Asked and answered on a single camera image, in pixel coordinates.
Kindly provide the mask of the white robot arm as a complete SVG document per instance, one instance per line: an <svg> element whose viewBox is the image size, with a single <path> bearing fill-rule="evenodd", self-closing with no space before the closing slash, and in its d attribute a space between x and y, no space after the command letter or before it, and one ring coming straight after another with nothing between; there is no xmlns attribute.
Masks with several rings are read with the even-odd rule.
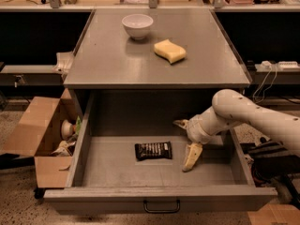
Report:
<svg viewBox="0 0 300 225"><path fill-rule="evenodd" d="M183 166L189 172L203 151L219 132L246 123L273 141L282 144L293 155L300 156L300 118L261 107L231 89L216 92L212 106L190 119L175 120L191 141Z"/></svg>

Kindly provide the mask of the dark striped robot base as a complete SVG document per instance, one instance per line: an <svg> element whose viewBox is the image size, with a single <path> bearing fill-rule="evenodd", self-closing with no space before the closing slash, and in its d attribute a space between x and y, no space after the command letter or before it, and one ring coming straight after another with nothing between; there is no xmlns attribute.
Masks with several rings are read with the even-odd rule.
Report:
<svg viewBox="0 0 300 225"><path fill-rule="evenodd" d="M270 184L273 179L281 182L291 194L290 204L300 208L299 192L290 175L300 173L300 157L294 155L282 144L261 138L261 143L241 143L249 161L250 173L257 187Z"/></svg>

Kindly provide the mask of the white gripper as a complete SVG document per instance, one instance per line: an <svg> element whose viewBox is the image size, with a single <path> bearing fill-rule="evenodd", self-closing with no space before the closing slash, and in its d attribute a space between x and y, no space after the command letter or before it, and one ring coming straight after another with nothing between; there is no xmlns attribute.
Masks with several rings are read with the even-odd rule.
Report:
<svg viewBox="0 0 300 225"><path fill-rule="evenodd" d="M207 144L215 135L214 119L209 115L197 114L187 119L174 120L174 125L187 129L187 136L193 142L186 146L186 156L182 171L191 171L203 152L202 144Z"/></svg>

